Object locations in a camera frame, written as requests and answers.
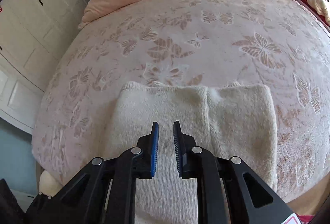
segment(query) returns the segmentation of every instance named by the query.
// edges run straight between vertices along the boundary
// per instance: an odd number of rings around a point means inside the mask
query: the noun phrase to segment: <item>white wardrobe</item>
[[[32,133],[40,102],[89,0],[0,2],[0,117]]]

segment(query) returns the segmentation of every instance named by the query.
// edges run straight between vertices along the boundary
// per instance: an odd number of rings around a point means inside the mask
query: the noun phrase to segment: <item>white label sticker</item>
[[[299,218],[295,213],[291,214],[286,220],[284,220],[281,224],[301,224]]]

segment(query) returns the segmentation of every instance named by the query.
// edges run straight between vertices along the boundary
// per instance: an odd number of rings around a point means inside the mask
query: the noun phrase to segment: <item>white bedsheet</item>
[[[87,25],[42,100],[32,144],[65,184],[91,158],[127,81],[269,86],[278,194],[290,201],[330,171],[330,38],[293,0],[142,0]]]

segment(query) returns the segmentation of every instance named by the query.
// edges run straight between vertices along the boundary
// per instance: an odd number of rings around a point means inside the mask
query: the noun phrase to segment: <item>metal screw head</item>
[[[140,148],[138,148],[138,147],[135,147],[135,148],[132,148],[131,149],[131,153],[133,153],[133,154],[139,154],[139,153],[141,153],[141,149]]]
[[[193,148],[192,148],[192,152],[193,152],[193,153],[202,153],[202,151],[203,151],[203,150],[202,150],[202,148],[200,148],[200,147],[193,147]]]
[[[92,160],[93,165],[100,165],[102,163],[102,159],[97,157]]]
[[[242,162],[242,160],[240,159],[240,157],[234,156],[233,158],[231,158],[231,162],[236,165],[239,165]]]

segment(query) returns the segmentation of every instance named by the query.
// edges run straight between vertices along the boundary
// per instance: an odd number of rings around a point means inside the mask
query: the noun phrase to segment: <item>floral pattern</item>
[[[297,186],[300,187],[306,181],[310,180],[314,174],[315,170],[315,155],[313,155],[309,160],[305,160],[304,164],[296,166],[297,174]]]
[[[62,183],[102,152],[127,81],[269,86],[277,193],[290,201],[330,172],[330,34],[292,0],[142,0],[88,24],[65,53],[32,137]]]

